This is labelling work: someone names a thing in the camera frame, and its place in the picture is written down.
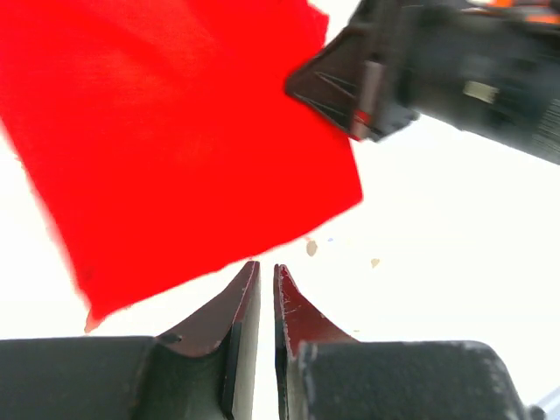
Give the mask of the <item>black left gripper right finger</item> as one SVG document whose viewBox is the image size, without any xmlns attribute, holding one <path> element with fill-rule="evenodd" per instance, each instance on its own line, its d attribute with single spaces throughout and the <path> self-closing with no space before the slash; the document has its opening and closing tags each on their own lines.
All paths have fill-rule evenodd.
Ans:
<svg viewBox="0 0 560 420">
<path fill-rule="evenodd" d="M 276 382 L 282 419 L 543 419 L 522 403 L 488 345 L 471 340 L 362 342 L 274 268 Z"/>
</svg>

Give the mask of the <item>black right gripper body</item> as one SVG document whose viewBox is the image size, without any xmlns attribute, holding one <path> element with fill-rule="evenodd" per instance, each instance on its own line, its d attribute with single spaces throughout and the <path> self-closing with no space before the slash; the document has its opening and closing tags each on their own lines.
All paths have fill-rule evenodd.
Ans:
<svg viewBox="0 0 560 420">
<path fill-rule="evenodd" d="M 559 160 L 559 26 L 468 1 L 362 1 L 349 25 L 379 37 L 384 65 L 374 140 L 403 108 L 544 159 Z"/>
</svg>

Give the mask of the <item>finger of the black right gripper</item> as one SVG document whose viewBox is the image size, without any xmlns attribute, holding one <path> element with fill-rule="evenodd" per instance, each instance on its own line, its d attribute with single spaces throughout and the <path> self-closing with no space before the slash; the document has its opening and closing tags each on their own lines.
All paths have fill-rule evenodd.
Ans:
<svg viewBox="0 0 560 420">
<path fill-rule="evenodd" d="M 285 93 L 349 137 L 370 137 L 384 75 L 378 40 L 372 27 L 347 26 L 289 75 Z"/>
</svg>

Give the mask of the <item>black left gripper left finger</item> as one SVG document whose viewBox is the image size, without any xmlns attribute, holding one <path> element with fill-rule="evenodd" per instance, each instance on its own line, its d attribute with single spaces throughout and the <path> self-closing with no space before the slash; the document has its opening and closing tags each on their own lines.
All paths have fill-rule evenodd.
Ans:
<svg viewBox="0 0 560 420">
<path fill-rule="evenodd" d="M 8 339 L 4 419 L 249 419 L 260 265 L 156 337 Z"/>
</svg>

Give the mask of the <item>red t shirt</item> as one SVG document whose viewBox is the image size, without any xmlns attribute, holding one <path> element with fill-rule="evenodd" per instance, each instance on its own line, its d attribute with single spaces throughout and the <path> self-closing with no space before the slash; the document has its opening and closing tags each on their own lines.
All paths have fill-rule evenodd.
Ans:
<svg viewBox="0 0 560 420">
<path fill-rule="evenodd" d="M 306 1 L 4 1 L 1 119 L 99 321 L 362 198 L 347 136 L 284 92 Z"/>
</svg>

